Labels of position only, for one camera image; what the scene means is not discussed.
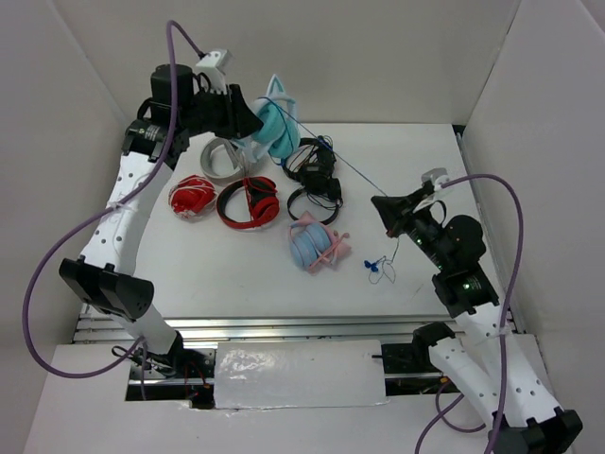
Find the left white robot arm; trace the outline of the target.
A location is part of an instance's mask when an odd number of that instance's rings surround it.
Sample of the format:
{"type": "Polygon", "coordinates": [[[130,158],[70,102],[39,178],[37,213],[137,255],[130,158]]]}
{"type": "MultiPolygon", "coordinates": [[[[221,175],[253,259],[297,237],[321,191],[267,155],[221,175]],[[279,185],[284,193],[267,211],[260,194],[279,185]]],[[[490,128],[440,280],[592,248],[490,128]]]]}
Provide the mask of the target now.
{"type": "Polygon", "coordinates": [[[156,68],[151,96],[125,131],[107,208],[79,257],[60,264],[61,278],[84,303],[144,338],[152,366],[167,377],[195,354],[154,307],[154,286],[136,277],[136,258],[153,206],[190,138],[211,132],[224,141],[241,139],[262,127],[225,73],[203,62],[156,68]]]}

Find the teal cat ear headphones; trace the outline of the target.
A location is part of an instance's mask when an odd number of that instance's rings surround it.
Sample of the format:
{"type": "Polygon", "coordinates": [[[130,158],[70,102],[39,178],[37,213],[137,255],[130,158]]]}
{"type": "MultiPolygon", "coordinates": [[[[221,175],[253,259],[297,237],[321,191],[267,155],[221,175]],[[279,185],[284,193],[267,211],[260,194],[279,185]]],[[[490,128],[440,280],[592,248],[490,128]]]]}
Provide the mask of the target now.
{"type": "Polygon", "coordinates": [[[232,144],[243,151],[249,163],[256,163],[265,155],[278,160],[288,158],[301,139],[297,102],[276,74],[271,77],[266,94],[257,97],[250,109],[261,120],[262,127],[242,139],[232,139],[232,144]]]}

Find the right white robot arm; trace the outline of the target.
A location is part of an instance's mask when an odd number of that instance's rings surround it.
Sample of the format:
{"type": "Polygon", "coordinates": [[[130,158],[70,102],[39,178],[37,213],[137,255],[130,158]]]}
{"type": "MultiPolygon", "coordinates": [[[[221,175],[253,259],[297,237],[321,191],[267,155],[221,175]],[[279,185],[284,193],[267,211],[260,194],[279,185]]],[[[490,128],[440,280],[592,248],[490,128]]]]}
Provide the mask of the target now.
{"type": "Polygon", "coordinates": [[[480,259],[481,224],[458,215],[447,223],[431,213],[426,195],[372,197],[389,237],[408,236],[437,267],[432,284],[448,315],[413,333],[411,357],[422,370],[437,368],[469,400],[489,430],[492,453],[564,453],[583,424],[545,387],[510,332],[480,259]]]}

